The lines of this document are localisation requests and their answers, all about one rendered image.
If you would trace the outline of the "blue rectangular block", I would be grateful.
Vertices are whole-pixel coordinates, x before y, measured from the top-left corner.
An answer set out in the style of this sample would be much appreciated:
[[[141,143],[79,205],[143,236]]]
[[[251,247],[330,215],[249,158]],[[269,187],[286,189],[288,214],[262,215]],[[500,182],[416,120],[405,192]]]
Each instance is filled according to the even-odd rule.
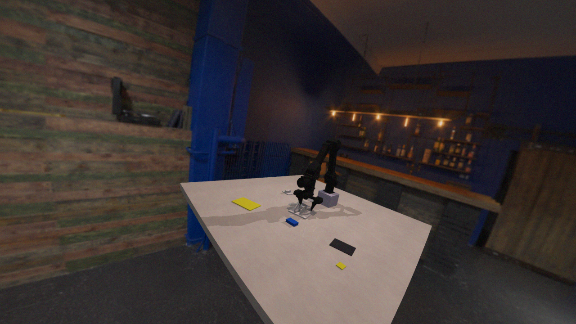
[[[299,224],[296,220],[292,219],[291,217],[289,219],[286,219],[286,223],[289,223],[292,226],[296,226]]]

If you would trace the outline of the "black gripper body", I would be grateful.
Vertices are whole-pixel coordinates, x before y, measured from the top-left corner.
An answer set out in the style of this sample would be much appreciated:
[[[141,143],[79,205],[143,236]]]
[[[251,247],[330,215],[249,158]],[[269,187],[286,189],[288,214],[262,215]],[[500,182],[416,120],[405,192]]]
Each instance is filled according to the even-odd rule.
[[[310,190],[310,191],[312,190],[313,195],[314,195],[315,187],[304,187],[304,188],[305,188],[306,190]],[[294,191],[293,195],[300,197],[300,196],[301,196],[301,192],[302,192],[301,189],[296,189],[296,190]],[[313,197],[311,197],[311,199],[313,199],[314,203],[316,203],[316,204],[321,204],[321,203],[323,202],[323,198],[321,198],[321,197],[319,197],[319,196],[317,196],[317,197],[314,197],[314,196],[313,196]]]

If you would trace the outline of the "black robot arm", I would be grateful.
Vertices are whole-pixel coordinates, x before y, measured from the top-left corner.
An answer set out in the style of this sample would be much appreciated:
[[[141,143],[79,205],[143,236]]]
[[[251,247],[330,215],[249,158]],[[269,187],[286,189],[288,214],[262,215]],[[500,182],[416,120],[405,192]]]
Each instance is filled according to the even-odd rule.
[[[315,158],[314,162],[312,162],[308,168],[304,172],[304,176],[301,176],[297,180],[298,187],[315,187],[315,181],[318,179],[318,175],[321,172],[321,165],[325,160],[325,156],[329,152],[329,161],[328,161],[328,171],[324,175],[324,182],[326,183],[325,189],[323,191],[332,194],[334,186],[338,185],[337,181],[337,174],[335,172],[335,166],[337,162],[337,151],[340,149],[340,141],[338,139],[330,138],[323,142],[322,148],[319,151],[317,157]],[[312,176],[311,176],[312,175]],[[308,198],[313,197],[312,190],[304,190],[301,192],[301,198],[307,200]]]

